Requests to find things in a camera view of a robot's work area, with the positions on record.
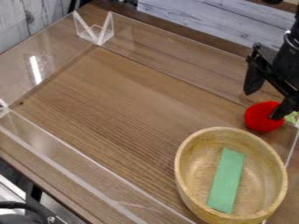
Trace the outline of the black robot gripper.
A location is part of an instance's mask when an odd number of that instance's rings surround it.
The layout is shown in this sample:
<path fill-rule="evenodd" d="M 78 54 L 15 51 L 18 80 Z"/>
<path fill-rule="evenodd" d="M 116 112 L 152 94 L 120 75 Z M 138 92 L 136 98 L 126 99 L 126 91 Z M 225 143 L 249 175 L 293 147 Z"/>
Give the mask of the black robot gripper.
<path fill-rule="evenodd" d="M 253 94 L 265 81 L 284 97 L 269 115 L 277 121 L 299 111 L 299 97 L 289 97 L 299 92 L 299 31 L 284 33 L 277 51 L 260 43 L 252 45 L 252 53 L 246 56 L 244 94 Z"/>

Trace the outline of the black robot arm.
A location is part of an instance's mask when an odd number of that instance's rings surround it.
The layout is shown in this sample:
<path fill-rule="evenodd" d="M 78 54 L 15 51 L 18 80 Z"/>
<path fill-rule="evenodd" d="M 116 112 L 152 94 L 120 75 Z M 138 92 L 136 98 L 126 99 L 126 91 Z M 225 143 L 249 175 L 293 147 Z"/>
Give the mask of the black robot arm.
<path fill-rule="evenodd" d="M 299 111 L 299 4 L 294 9 L 293 23 L 284 32 L 278 50 L 256 42 L 246 56 L 244 94 L 252 95 L 262 87 L 265 81 L 282 96 L 281 102 L 268 116 L 269 119 L 277 121 Z"/>

